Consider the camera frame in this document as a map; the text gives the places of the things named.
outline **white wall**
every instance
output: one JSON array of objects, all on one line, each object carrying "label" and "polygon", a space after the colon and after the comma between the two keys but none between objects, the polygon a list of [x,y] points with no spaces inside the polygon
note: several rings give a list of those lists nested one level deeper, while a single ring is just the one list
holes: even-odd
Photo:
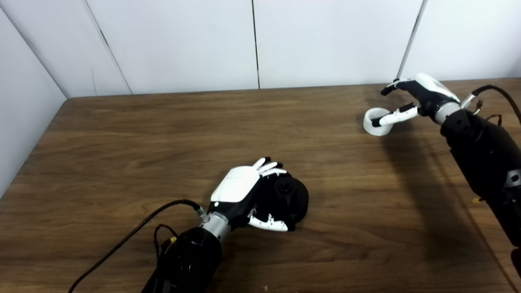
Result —
[{"label": "white wall", "polygon": [[134,93],[258,88],[250,0],[88,2]]},{"label": "white wall", "polygon": [[521,77],[520,0],[429,0],[402,73],[440,80]]},{"label": "white wall", "polygon": [[68,96],[130,94],[84,0],[0,0]]},{"label": "white wall", "polygon": [[261,88],[390,82],[421,0],[254,0]]},{"label": "white wall", "polygon": [[0,197],[65,101],[0,9]]}]

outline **wooden table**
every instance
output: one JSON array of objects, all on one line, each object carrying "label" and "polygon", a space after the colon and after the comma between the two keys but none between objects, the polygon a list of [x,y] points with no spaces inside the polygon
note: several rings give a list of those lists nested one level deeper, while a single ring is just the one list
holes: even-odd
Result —
[{"label": "wooden table", "polygon": [[[465,97],[494,83],[520,100],[521,79],[446,82]],[[364,112],[413,99],[381,85],[68,100],[0,201],[0,291],[66,292],[151,211],[205,207],[232,167],[269,155],[306,184],[297,231],[231,233],[207,292],[512,292],[512,247],[475,197],[428,118],[386,137]],[[518,121],[494,92],[483,116]],[[156,217],[77,292],[140,292],[152,233],[199,223],[188,207]]]}]

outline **robotic arm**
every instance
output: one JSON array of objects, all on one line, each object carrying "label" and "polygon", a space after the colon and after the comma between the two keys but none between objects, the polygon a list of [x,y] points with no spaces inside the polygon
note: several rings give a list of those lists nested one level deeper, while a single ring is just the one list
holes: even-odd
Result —
[{"label": "robotic arm", "polygon": [[482,91],[495,89],[509,100],[521,121],[512,98],[500,88],[484,86],[460,102],[426,74],[418,74],[413,80],[395,80],[381,94],[387,95],[395,89],[409,92],[419,103],[381,117],[368,116],[369,110],[365,129],[375,133],[379,127],[390,128],[393,123],[418,115],[429,116],[441,125],[441,134],[472,191],[490,206],[512,245],[521,247],[521,150],[503,127],[477,115],[481,101],[476,111],[467,109]]},{"label": "robotic arm", "polygon": [[167,240],[142,293],[203,292],[222,261],[221,245],[239,227],[295,230],[307,211],[304,185],[261,158],[228,172],[210,199],[208,215],[177,239]]}]

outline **black wire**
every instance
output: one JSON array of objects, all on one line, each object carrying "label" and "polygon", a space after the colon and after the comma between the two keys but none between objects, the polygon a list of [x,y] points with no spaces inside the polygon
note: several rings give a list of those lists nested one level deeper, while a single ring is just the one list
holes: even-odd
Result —
[{"label": "black wire", "polygon": [[481,92],[486,91],[486,90],[496,90],[496,91],[500,92],[508,100],[508,102],[512,106],[512,109],[514,109],[514,112],[516,113],[517,119],[519,119],[519,123],[521,124],[521,111],[519,110],[519,108],[517,107],[516,103],[514,102],[514,99],[506,91],[504,91],[502,88],[498,88],[496,86],[493,86],[493,85],[489,84],[489,85],[486,85],[486,86],[482,86],[481,88],[477,88],[476,90],[474,90],[472,92],[472,94],[477,96]]},{"label": "black wire", "polygon": [[90,273],[92,273],[95,269],[97,269],[104,261],[106,261],[114,252],[116,252],[116,250],[118,250],[123,244],[125,244],[125,242],[127,242],[130,237],[134,236],[134,234],[136,234],[141,228],[143,228],[143,226],[145,226],[146,223],[148,223],[153,217],[155,217],[157,214],[159,214],[160,212],[162,212],[163,210],[173,206],[173,205],[176,205],[176,204],[187,204],[191,207],[194,208],[194,210],[198,210],[201,208],[200,205],[198,205],[197,203],[191,201],[191,200],[187,200],[187,199],[181,199],[181,200],[174,200],[172,202],[169,202],[165,205],[163,205],[162,207],[158,208],[157,210],[155,210],[154,212],[152,212],[152,214],[150,214],[148,217],[146,217],[136,228],[134,228],[134,230],[132,230],[130,233],[128,233],[128,235],[126,235],[118,244],[116,244],[116,246],[114,246],[104,257],[102,257],[98,262],[96,262],[90,269],[88,269],[85,273],[83,273],[78,279],[76,279],[76,281],[74,281],[74,283],[72,283],[72,286],[70,286],[70,289],[68,291],[68,293],[72,293],[74,291],[74,289],[76,288],[76,286],[83,280],[85,279],[85,277],[87,277]]},{"label": "black wire", "polygon": [[154,248],[156,249],[156,259],[159,259],[159,241],[157,241],[157,232],[162,227],[167,228],[172,233],[172,235],[174,235],[176,238],[179,238],[179,235],[177,235],[177,233],[172,228],[168,227],[167,225],[164,225],[164,224],[157,225],[156,229],[154,230]]}]

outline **white tape roll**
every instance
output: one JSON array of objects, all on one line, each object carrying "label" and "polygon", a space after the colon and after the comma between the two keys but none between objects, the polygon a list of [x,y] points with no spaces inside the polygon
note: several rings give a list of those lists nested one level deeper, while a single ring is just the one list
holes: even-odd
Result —
[{"label": "white tape roll", "polygon": [[385,125],[380,127],[374,127],[371,119],[382,117],[383,115],[389,114],[391,111],[384,108],[372,108],[369,109],[364,116],[364,129],[370,135],[384,136],[391,131],[392,125]]}]

